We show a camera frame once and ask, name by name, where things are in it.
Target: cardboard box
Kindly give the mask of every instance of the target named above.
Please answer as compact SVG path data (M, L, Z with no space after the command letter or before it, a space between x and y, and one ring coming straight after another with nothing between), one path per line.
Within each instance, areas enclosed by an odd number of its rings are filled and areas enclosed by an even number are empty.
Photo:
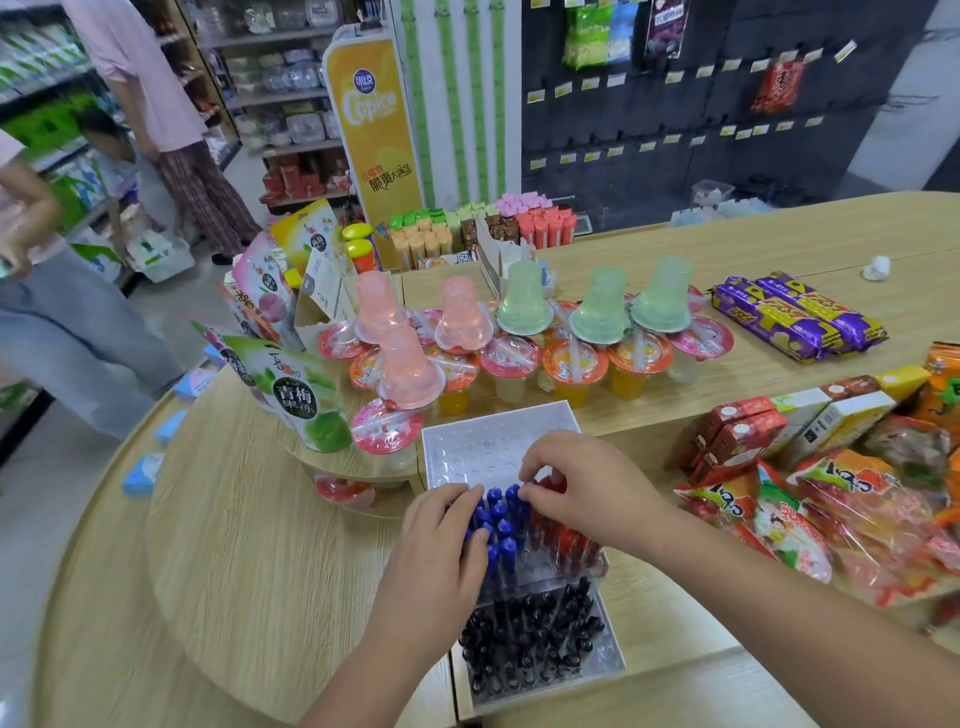
M832 402L790 441L783 451L782 462L793 468L815 452L852 445L896 406L883 392Z

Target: black pegboard wall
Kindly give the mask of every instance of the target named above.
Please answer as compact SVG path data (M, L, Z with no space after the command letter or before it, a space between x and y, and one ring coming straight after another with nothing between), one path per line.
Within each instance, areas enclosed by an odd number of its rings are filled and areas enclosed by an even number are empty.
M803 199L828 199L889 94L907 56L922 37L936 0L692 0L687 4L681 55L675 60L643 57L651 3L640 6L633 58L608 66L574 70L562 63L566 17L562 0L531 9L522 0L522 186L552 197L574 195L575 206L594 225L616 229L665 219L683 206L690 186L707 178L742 183L763 175L801 187ZM854 39L857 48L842 62L833 58ZM824 48L804 70L793 108L754 114L763 72L754 61ZM722 72L724 61L742 59ZM697 68L715 64L696 78ZM678 82L667 74L683 71ZM610 76L622 85L607 87ZM600 86L582 90L584 79ZM571 83L572 93L555 98ZM526 103L531 91L544 100ZM823 116L822 123L807 126ZM777 132L779 122L793 121ZM770 124L766 134L737 139L737 129ZM668 134L679 142L663 143ZM690 146L691 138L703 144ZM641 153L641 145L656 142ZM622 154L616 148L623 146ZM610 149L614 154L609 156ZM585 161L588 153L599 153ZM564 155L576 161L561 164ZM531 169L541 164L539 169Z

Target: striped pants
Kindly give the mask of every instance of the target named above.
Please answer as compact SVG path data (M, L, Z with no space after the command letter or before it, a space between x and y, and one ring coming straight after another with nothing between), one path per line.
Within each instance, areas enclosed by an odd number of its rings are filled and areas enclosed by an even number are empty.
M161 152L156 169L174 200L218 253L243 253L244 245L260 233L260 226L227 182L205 141Z

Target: hanging snack bag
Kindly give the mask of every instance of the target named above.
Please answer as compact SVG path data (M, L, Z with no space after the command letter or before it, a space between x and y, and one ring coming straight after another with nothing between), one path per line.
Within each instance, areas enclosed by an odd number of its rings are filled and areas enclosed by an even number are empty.
M336 452L353 442L336 385L322 360L288 352L273 342L225 336L224 343L240 358L270 404L281 410L306 445Z

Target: store wall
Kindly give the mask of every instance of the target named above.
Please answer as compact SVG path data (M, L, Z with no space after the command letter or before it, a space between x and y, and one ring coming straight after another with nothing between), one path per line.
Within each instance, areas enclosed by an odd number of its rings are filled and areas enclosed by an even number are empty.
M960 137L960 0L939 0L924 40L890 89L850 171L888 189L922 189Z

